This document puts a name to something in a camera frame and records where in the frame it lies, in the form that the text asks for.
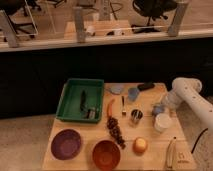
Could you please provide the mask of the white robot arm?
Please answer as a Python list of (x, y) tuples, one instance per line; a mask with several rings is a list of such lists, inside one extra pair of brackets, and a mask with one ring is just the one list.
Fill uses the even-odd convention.
[(176, 110), (186, 102), (197, 117), (213, 131), (213, 105), (200, 95), (202, 82), (196, 78), (177, 77), (172, 89), (160, 101), (164, 111), (156, 115), (155, 127), (162, 132), (172, 124), (170, 111)]

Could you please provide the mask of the translucent grey gripper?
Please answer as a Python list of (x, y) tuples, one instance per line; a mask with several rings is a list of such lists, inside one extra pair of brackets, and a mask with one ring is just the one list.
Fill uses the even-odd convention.
[(173, 92), (166, 93), (162, 96), (159, 103), (155, 103), (152, 108), (152, 115), (169, 114), (176, 110), (181, 104), (181, 99)]

